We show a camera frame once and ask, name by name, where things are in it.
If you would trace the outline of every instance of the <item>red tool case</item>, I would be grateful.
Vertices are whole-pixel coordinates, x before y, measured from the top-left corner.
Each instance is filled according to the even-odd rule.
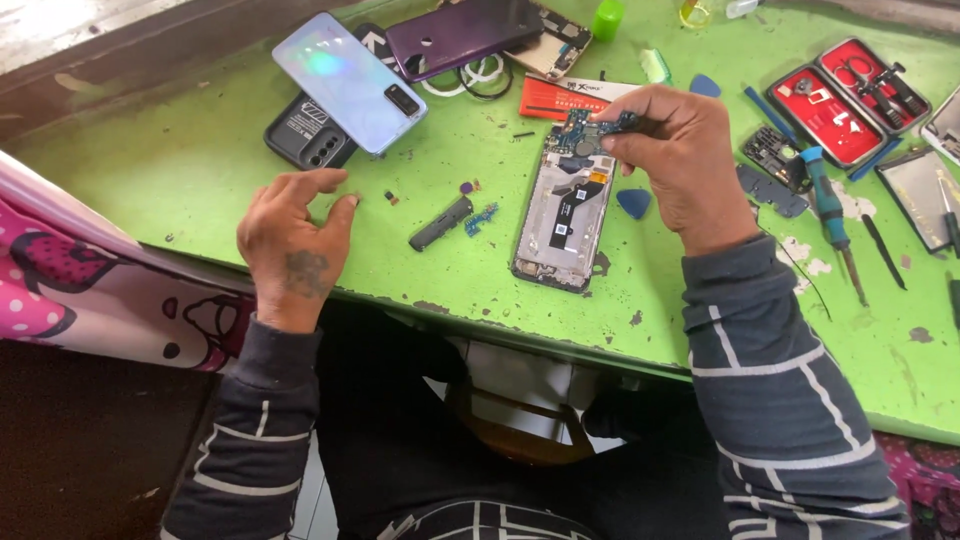
[[[894,135],[917,125],[932,110],[930,102],[905,83],[902,87],[909,90],[913,98],[911,106],[919,114],[911,113],[900,102],[891,81],[876,83],[877,76],[895,72],[895,67],[902,69],[899,64],[891,66],[885,62],[858,37],[849,37],[813,63],[802,65],[773,83],[767,89],[767,96],[807,139],[824,147],[824,155],[830,162],[850,169],[868,160]],[[877,110],[879,103],[873,92],[858,91],[862,85],[857,83],[851,69],[876,85],[875,91],[882,92],[887,101],[894,104],[895,116],[900,118],[901,125],[895,125]],[[795,91],[803,79],[811,82],[808,90]]]

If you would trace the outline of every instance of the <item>person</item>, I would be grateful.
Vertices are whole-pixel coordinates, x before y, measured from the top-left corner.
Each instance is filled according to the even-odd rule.
[[[646,86],[597,118],[622,110],[640,128],[602,145],[624,175],[646,171],[683,242],[684,331],[709,456],[671,449],[670,437],[551,467],[494,453],[421,377],[461,377],[452,346],[328,299],[359,201],[341,197],[319,228],[307,205],[347,173],[283,174],[257,190],[237,229],[257,312],[160,537],[284,538],[315,429],[344,538],[907,538],[864,412],[804,321],[774,238],[758,232],[723,105]]]

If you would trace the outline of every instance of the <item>green bottle cap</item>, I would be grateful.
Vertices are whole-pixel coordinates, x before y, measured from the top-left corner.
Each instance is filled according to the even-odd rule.
[[[590,30],[600,41],[613,41],[621,20],[623,20],[623,4],[617,0],[603,0],[593,15],[593,25]]]

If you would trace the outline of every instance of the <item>white phone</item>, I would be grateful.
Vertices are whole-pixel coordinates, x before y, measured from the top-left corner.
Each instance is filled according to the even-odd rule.
[[[371,154],[426,115],[426,103],[330,13],[284,39],[274,61]]]

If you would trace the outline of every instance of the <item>striped sleeve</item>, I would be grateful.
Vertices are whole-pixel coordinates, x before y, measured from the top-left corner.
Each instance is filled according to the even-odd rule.
[[[684,259],[685,331],[734,540],[908,538],[863,409],[761,235]]]
[[[313,365],[321,336],[276,331],[254,317],[161,540],[282,539],[293,526],[320,403]]]

